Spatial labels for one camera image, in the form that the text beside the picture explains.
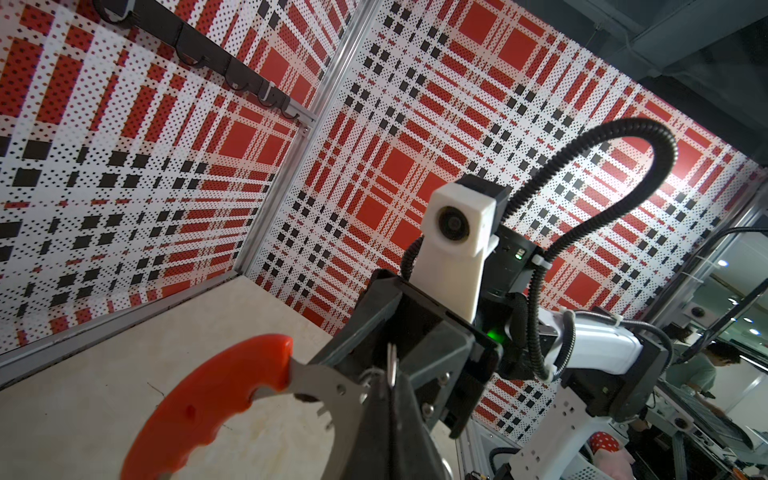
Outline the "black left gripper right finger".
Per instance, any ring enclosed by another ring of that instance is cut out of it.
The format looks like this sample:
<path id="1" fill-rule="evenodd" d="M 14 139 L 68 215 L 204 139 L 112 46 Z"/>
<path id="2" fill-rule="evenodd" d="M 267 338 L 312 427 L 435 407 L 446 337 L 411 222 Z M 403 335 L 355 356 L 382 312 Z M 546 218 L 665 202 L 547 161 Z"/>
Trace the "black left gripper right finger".
<path id="1" fill-rule="evenodd" d="M 449 479 L 407 376 L 397 370 L 390 390 L 390 479 Z"/>

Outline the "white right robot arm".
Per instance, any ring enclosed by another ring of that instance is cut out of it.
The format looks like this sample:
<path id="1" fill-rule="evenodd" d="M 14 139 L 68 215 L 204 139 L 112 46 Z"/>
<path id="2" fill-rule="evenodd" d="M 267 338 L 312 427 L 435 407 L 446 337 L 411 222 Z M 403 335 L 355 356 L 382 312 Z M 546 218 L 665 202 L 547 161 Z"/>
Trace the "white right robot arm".
<path id="1" fill-rule="evenodd" d="M 457 438 L 493 376 L 510 381 L 534 376 L 528 348 L 534 295 L 521 284 L 532 275 L 540 248 L 507 227 L 498 233 L 473 323 L 403 276 L 378 269 L 347 325 L 314 357 L 315 364 L 363 382 L 384 371 L 387 349 L 396 349 L 398 377 L 390 410 L 397 423 L 383 441 L 390 453 L 389 478 L 436 471 L 436 456 L 417 432 L 417 420 L 426 428 L 443 424 Z M 575 405 L 550 408 L 531 445 L 515 455 L 512 478 L 553 479 L 563 473 L 591 425 L 635 416 L 671 363 L 668 336 L 642 322 L 616 331 L 616 357 L 604 342 L 590 345 L 588 334 L 607 323 L 594 312 L 565 311 L 543 329 L 541 347 L 564 367 L 560 391 Z"/>

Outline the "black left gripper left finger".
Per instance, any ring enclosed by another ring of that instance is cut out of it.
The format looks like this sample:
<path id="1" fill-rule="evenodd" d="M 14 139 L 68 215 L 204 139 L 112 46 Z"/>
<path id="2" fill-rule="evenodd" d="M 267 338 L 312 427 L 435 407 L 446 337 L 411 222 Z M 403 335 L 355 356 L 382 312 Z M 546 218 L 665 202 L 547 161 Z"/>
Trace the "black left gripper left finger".
<path id="1" fill-rule="evenodd" d="M 324 479 L 388 479 L 392 466 L 393 394 L 384 371 L 365 372 L 358 383 L 337 374 L 323 406 L 331 416 L 334 440 Z"/>

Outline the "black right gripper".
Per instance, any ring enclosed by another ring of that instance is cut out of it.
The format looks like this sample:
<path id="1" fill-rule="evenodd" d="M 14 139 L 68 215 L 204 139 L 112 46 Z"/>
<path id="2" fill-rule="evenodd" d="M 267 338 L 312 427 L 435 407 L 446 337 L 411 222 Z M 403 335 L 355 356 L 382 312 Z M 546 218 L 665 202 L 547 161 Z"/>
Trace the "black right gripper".
<path id="1" fill-rule="evenodd" d="M 502 226 L 483 273 L 474 323 L 388 269 L 373 272 L 347 324 L 310 360 L 333 369 L 384 370 L 394 346 L 428 427 L 453 438 L 469 423 L 493 374 L 529 380 L 527 298 L 541 248 Z M 359 361 L 354 357 L 359 347 Z"/>

